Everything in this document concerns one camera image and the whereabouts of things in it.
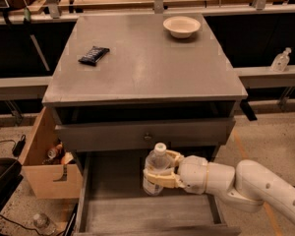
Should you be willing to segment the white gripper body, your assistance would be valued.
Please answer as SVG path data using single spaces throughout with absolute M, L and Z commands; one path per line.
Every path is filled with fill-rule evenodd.
M 195 155 L 187 156 L 180 162 L 178 175 L 187 193 L 201 195 L 205 192 L 207 165 L 205 158 Z

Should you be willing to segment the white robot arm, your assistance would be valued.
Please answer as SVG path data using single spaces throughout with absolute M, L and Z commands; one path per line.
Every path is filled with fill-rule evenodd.
M 163 149 L 152 150 L 143 170 L 143 187 L 151 196 L 181 188 L 190 194 L 209 194 L 246 212 L 269 204 L 295 225 L 295 187 L 254 160 L 232 167 L 203 157 Z

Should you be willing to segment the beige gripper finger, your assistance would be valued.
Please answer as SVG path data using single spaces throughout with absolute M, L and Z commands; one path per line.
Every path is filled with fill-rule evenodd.
M 146 169 L 144 170 L 144 176 L 153 184 L 159 185 L 164 188 L 184 188 L 185 184 L 181 180 L 178 174 L 171 172 L 169 175 L 159 175 L 149 173 Z
M 166 154 L 169 156 L 170 166 L 178 167 L 179 164 L 184 160 L 185 156 L 178 151 L 168 149 Z

